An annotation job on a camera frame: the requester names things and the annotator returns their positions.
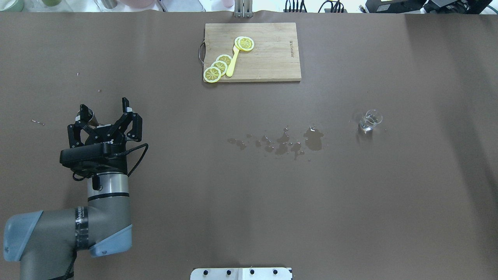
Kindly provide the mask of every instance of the wooden cutting board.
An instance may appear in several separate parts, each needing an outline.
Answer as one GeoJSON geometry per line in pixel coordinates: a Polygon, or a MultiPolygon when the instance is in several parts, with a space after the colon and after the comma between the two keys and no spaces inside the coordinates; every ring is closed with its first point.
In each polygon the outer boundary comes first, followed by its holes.
{"type": "Polygon", "coordinates": [[[219,83],[301,81],[294,22],[207,23],[204,70],[220,54],[233,56],[234,40],[238,36],[252,38],[254,49],[249,52],[240,51],[233,76],[223,76],[219,83]]]}

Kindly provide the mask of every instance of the blue plastic cap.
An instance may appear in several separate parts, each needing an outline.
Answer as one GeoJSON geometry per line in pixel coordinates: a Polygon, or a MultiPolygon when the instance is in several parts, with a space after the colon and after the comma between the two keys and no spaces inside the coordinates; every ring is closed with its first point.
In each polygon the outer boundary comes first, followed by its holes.
{"type": "Polygon", "coordinates": [[[131,227],[129,225],[124,229],[114,233],[106,239],[90,247],[90,256],[101,257],[116,253],[128,251],[131,248],[131,227]]]}
{"type": "Polygon", "coordinates": [[[43,211],[18,214],[10,217],[3,232],[3,258],[8,262],[18,262],[34,227],[43,211]]]}

